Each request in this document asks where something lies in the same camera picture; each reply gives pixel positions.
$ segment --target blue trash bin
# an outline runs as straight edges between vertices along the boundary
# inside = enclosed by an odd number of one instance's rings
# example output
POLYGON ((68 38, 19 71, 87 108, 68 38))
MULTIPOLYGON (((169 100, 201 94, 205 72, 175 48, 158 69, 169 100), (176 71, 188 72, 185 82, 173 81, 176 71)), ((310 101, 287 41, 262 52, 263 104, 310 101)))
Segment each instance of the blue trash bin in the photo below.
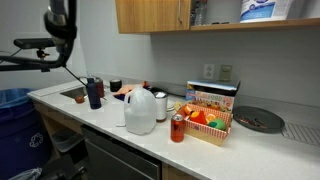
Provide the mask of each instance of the blue trash bin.
POLYGON ((44 165, 51 156, 51 143, 27 97, 30 89, 0 91, 0 179, 44 165))

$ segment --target round tray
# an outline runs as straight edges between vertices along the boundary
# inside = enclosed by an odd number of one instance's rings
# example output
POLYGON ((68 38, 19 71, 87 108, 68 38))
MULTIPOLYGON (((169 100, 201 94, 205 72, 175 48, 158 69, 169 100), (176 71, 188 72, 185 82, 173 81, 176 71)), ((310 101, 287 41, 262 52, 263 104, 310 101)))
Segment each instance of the round tray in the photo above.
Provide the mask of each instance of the round tray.
POLYGON ((261 132, 277 132, 285 125, 283 119, 276 114, 250 106, 236 107, 233 118, 241 125, 261 132))

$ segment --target light switch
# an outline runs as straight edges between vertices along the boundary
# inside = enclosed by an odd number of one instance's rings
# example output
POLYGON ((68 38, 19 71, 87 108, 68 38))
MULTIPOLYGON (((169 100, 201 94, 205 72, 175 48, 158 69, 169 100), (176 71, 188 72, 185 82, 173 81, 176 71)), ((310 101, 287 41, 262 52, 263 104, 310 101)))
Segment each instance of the light switch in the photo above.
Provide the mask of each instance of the light switch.
POLYGON ((219 81, 231 81, 231 72, 232 72, 231 65, 221 65, 219 81))

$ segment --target cabinet door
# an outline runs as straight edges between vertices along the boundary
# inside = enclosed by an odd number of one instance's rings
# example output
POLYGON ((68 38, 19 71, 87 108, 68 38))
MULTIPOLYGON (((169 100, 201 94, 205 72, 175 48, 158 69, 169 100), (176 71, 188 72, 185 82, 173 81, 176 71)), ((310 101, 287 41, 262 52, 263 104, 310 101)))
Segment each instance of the cabinet door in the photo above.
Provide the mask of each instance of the cabinet door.
POLYGON ((191 0, 116 0, 119 33, 189 30, 191 0))

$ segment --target sink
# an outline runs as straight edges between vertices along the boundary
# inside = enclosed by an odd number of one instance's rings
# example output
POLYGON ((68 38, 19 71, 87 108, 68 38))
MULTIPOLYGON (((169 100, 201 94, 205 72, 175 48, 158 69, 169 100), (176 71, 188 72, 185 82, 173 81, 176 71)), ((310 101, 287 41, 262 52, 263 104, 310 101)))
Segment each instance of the sink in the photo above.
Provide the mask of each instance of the sink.
POLYGON ((75 99, 77 96, 86 96, 87 95, 87 90, 86 90, 86 87, 79 87, 79 88, 76 88, 76 89, 72 89, 72 90, 69 90, 69 91, 65 91, 65 92, 62 92, 60 93, 64 96, 67 96, 69 98, 72 98, 72 99, 75 99))

